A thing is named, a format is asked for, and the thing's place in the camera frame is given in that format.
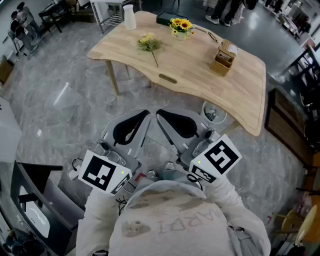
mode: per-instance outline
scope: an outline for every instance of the white wall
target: white wall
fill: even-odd
[[[38,16],[38,13],[45,9],[45,7],[51,3],[51,0],[3,0],[0,3],[0,57],[10,51],[10,49],[15,49],[10,38],[4,44],[2,42],[8,35],[11,14],[17,10],[17,6],[21,2],[25,2],[25,5],[30,8],[34,20],[40,25],[42,21]]]

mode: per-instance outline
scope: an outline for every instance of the flower stem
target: flower stem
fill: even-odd
[[[159,65],[158,65],[158,62],[157,62],[156,56],[155,56],[155,54],[154,54],[154,51],[153,51],[153,50],[151,50],[151,53],[152,53],[152,56],[153,56],[153,58],[154,58],[154,61],[155,61],[156,66],[159,68]]]

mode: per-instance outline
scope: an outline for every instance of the plaid cloth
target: plaid cloth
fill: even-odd
[[[211,7],[211,8],[215,8],[216,5],[218,3],[218,0],[204,0],[203,1],[203,6],[205,7]],[[227,13],[229,12],[230,10],[230,6],[231,6],[231,0],[229,0],[229,2],[226,4],[226,7],[225,9],[223,10],[222,12],[222,17],[226,16]],[[232,24],[237,24],[237,23],[240,23],[241,21],[241,16],[242,16],[242,12],[244,10],[245,6],[243,3],[241,3],[238,11],[236,12],[235,16],[234,16],[234,19],[232,20]]]

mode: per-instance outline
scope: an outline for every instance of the bottle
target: bottle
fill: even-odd
[[[135,30],[137,27],[136,17],[134,14],[134,6],[127,4],[123,7],[124,9],[124,25],[127,30]]]

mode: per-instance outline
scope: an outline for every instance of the potted sunflower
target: potted sunflower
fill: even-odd
[[[192,31],[194,29],[192,23],[186,18],[172,18],[169,24],[171,28],[171,35],[178,40],[186,40],[189,35],[193,35],[195,33]]]

